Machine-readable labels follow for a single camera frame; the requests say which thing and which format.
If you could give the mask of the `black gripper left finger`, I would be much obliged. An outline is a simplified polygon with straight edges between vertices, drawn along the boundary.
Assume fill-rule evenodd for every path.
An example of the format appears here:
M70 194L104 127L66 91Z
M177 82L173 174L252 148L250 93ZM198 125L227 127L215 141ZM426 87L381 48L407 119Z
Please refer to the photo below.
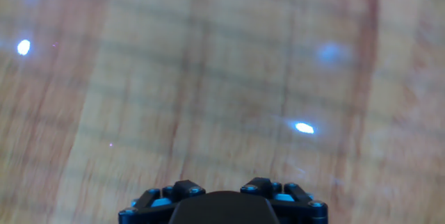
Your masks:
M206 190L190 180L175 182L162 189L148 189L118 213L119 224L168 222L181 201L204 195Z

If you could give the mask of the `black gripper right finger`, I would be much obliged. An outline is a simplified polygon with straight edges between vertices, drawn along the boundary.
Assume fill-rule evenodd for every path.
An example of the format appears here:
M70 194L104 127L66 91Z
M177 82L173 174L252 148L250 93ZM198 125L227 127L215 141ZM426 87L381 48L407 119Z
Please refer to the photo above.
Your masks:
M328 224L328 205L315 200L298 184L282 184L265 177L255 177L240 188L240 192L265 200L268 212L279 223Z

